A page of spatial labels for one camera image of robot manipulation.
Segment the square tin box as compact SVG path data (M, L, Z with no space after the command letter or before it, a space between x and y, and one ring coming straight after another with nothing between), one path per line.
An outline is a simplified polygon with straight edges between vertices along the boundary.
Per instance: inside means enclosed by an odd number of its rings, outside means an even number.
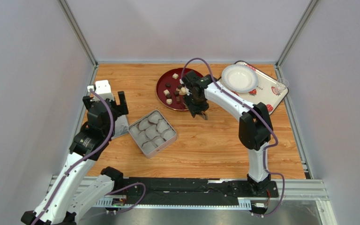
M143 116L128 127L146 158L152 158L177 140L177 132L159 110Z

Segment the metal tongs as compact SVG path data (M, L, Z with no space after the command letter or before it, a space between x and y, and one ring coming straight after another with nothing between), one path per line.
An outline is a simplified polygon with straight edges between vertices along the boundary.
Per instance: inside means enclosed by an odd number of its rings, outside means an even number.
M208 115L205 111L208 110L209 104L207 103L204 90L198 87L185 89L186 95L183 96L184 105L187 107L192 117L195 118L198 115L204 120L207 120Z

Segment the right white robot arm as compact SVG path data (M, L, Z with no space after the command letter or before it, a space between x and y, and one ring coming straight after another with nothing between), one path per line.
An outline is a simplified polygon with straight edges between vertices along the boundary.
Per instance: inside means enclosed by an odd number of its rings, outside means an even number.
M184 104L192 117L207 119L208 102L214 102L239 123L239 140L248 150L249 171L247 180L256 189L264 189L270 182L267 172L267 153L273 126L266 105L252 104L237 96L211 75L199 77L194 72L184 75L180 81L186 89Z

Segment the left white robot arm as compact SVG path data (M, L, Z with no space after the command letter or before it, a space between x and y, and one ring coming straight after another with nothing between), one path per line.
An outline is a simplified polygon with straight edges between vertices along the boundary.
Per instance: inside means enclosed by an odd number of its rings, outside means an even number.
M105 90L89 91L92 96L82 99L87 120L74 136L64 166L50 191L35 210L22 215L21 222L25 225L76 225L94 203L114 190L123 178L122 172L107 167L95 185L75 196L81 181L114 137L117 119L128 115L123 91L118 92L118 102Z

